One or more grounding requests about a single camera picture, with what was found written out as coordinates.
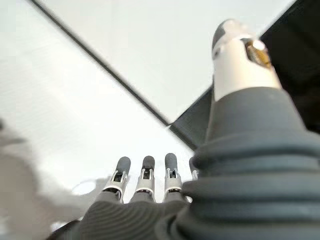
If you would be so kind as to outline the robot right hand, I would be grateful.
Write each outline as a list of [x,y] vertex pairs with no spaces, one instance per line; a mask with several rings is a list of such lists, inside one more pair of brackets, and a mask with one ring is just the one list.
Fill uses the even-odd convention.
[[317,240],[320,137],[282,88],[266,46],[228,19],[212,41],[207,136],[182,185],[191,203],[109,201],[89,208],[78,240]]

